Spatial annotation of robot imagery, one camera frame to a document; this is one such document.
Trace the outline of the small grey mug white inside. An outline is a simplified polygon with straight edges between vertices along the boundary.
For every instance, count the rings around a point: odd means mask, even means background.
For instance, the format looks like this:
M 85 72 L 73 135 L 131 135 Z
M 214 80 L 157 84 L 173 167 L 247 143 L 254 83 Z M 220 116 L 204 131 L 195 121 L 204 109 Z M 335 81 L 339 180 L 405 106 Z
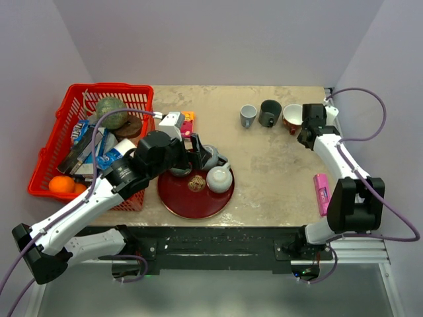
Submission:
M 240 109 L 241 125 L 248 129 L 254 122 L 257 115 L 257 109 L 250 104 L 246 104 Z

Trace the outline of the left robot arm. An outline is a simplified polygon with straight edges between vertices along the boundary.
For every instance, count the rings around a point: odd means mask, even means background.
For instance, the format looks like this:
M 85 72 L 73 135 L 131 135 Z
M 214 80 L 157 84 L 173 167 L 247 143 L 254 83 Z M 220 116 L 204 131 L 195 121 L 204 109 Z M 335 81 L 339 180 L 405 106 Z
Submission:
M 180 139 L 154 130 L 58 212 L 35 225 L 16 226 L 13 237 L 35 282 L 49 283 L 68 267 L 85 260 L 132 258 L 137 243 L 124 225 L 89 236 L 78 237 L 77 233 L 105 211 L 147 188 L 162 173 L 172 168 L 203 168 L 212 154 L 196 134 L 190 140 L 192 149 L 188 150 Z

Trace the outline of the red floral mug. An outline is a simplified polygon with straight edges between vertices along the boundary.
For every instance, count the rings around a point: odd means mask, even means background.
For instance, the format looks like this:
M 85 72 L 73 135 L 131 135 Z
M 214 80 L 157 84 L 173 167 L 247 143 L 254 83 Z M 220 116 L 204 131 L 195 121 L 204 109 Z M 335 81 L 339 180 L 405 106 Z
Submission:
M 299 104 L 287 105 L 282 112 L 282 119 L 285 128 L 290 135 L 294 135 L 302 125 L 303 107 Z

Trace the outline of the dark grey mug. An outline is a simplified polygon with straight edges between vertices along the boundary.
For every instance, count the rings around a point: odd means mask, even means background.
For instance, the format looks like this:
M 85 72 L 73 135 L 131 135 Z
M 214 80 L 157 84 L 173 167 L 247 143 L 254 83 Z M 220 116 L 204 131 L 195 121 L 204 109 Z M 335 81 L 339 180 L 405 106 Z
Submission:
M 281 104 L 276 100 L 265 100 L 260 105 L 258 121 L 264 127 L 274 127 L 282 112 Z

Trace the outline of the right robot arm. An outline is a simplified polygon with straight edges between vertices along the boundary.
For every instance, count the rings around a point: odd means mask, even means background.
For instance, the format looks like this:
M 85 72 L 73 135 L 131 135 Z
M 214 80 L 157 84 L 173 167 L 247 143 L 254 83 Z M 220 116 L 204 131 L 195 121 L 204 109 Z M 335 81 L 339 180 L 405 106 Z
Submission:
M 327 215 L 317 223 L 301 227 L 295 237 L 296 255 L 308 260 L 336 236 L 377 230 L 383 204 L 375 195 L 384 196 L 385 183 L 381 178 L 372 178 L 356 164 L 341 143 L 339 131 L 327 125 L 327 111 L 322 104 L 304 104 L 302 120 L 297 140 L 318 154 L 337 179 Z

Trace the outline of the white speckled mug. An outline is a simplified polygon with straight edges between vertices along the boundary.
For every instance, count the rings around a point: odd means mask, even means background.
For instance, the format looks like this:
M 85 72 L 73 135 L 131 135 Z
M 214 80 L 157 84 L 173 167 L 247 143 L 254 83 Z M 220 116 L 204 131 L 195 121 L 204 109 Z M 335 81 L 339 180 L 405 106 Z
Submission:
M 216 194 L 226 192 L 231 187 L 232 182 L 233 176 L 229 162 L 226 162 L 223 166 L 213 167 L 206 176 L 208 188 Z

